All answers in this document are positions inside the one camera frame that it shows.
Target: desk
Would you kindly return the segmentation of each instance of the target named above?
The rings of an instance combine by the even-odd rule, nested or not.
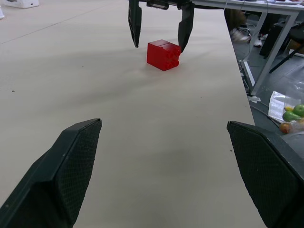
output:
[[[211,7],[218,7],[218,8],[224,8],[226,1],[225,0],[194,0],[193,1],[197,5],[202,6],[211,6]],[[279,37],[277,38],[268,58],[267,62],[264,65],[263,69],[261,70],[260,74],[257,77],[257,80],[254,80],[253,75],[251,74],[251,70],[249,67],[249,64],[247,62],[249,55],[244,59],[243,61],[243,68],[245,70],[245,74],[248,79],[250,91],[252,95],[256,95],[259,88],[261,87],[264,79],[269,73],[269,70],[271,69],[271,64],[273,63],[284,39],[286,38],[289,30],[291,29],[292,25],[294,24],[294,21],[296,17],[298,16],[299,12],[304,10],[304,6],[302,5],[278,5],[278,4],[267,4],[264,1],[246,1],[245,3],[243,1],[238,0],[229,0],[227,5],[227,9],[236,9],[240,10],[248,10],[248,11],[255,11],[255,12],[261,12],[262,15],[259,19],[259,22],[256,26],[255,31],[253,32],[253,37],[250,42],[250,50],[253,48],[253,44],[255,40],[258,37],[258,32],[261,29],[264,20],[266,18],[267,12],[268,13],[274,13],[274,14],[281,14],[281,15],[287,15],[286,23],[284,28],[282,29]]]
[[[1,21],[4,34],[32,30],[0,45],[1,204],[63,129],[100,117],[74,228],[265,228],[230,151],[227,121],[253,119],[223,10],[196,11],[180,65],[162,72],[146,64],[147,43],[177,43],[176,8],[141,4],[137,49],[127,1],[87,0],[83,12],[83,0],[52,0],[48,15],[71,18],[51,25],[35,17],[47,2],[32,23],[21,9]]]

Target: red cube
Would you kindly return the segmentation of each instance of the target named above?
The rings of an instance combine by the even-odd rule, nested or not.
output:
[[[147,63],[160,70],[170,70],[179,65],[181,55],[180,46],[166,40],[157,40],[148,43]]]

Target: sneaker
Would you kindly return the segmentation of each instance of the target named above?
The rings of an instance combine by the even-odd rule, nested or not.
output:
[[[244,34],[242,31],[240,31],[237,28],[234,28],[233,30],[230,31],[230,36],[232,42],[235,43],[247,43],[248,41],[251,40],[250,34]]]
[[[258,47],[258,48],[262,47],[261,38],[258,38],[258,39],[255,41],[255,43],[253,44],[253,46]]]
[[[261,35],[261,40],[266,40],[268,37],[268,34],[265,34],[265,35]]]

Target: floor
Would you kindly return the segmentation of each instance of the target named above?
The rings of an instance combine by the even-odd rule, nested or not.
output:
[[[237,60],[242,60],[249,52],[249,45],[247,44],[234,44],[234,51],[236,53]],[[266,60],[259,54],[261,48],[253,47],[251,54],[249,56],[249,64],[251,66],[251,71],[253,76],[256,77],[264,66]],[[276,57],[273,62],[273,67],[279,63],[285,56],[287,56],[288,51]],[[256,95],[261,98],[261,101],[269,105],[269,100],[273,91],[277,91],[282,94],[286,94],[286,91],[295,86],[297,83],[303,81],[304,79],[304,58],[294,56],[282,66],[280,66],[276,71],[269,74],[265,79],[260,91]],[[252,108],[258,108],[261,111],[268,113],[268,107],[262,103],[250,102],[251,112],[257,126],[266,128],[270,131],[280,133],[278,127],[268,119],[260,111]]]

